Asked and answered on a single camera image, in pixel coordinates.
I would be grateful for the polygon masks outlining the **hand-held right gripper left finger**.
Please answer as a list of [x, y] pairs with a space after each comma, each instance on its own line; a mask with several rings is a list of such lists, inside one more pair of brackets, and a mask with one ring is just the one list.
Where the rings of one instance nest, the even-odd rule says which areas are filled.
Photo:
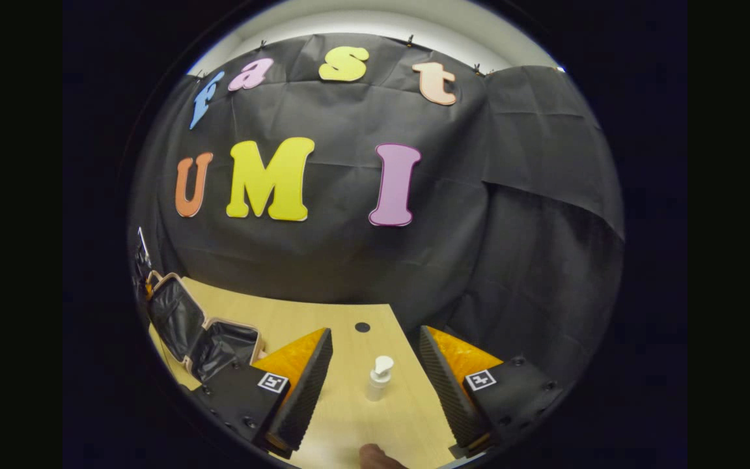
[[232, 360], [191, 391], [191, 402], [227, 436], [289, 459], [301, 442], [333, 357], [320, 328], [254, 364]]

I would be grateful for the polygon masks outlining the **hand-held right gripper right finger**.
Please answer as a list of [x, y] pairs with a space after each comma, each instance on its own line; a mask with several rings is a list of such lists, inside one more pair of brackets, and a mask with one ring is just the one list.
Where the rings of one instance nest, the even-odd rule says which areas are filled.
[[421, 326], [419, 353], [456, 440], [451, 452], [458, 458], [524, 439], [564, 393], [521, 354], [501, 360], [429, 326]]

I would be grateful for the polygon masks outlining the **white pump bottle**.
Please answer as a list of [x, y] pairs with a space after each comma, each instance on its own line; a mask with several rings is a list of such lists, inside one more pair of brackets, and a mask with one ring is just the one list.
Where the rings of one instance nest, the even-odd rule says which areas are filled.
[[368, 375], [368, 384], [366, 389], [366, 398], [372, 403], [380, 401], [390, 381], [392, 380], [392, 370], [394, 359], [382, 354], [375, 358], [372, 370]]

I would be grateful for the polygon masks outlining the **black backdrop cloth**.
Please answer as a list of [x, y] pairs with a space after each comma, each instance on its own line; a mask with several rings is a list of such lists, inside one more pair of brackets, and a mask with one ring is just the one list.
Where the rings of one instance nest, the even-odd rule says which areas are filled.
[[554, 66], [479, 76], [375, 35], [296, 36], [176, 80], [129, 235], [152, 266], [281, 300], [387, 304], [563, 386], [612, 317], [625, 228], [598, 119]]

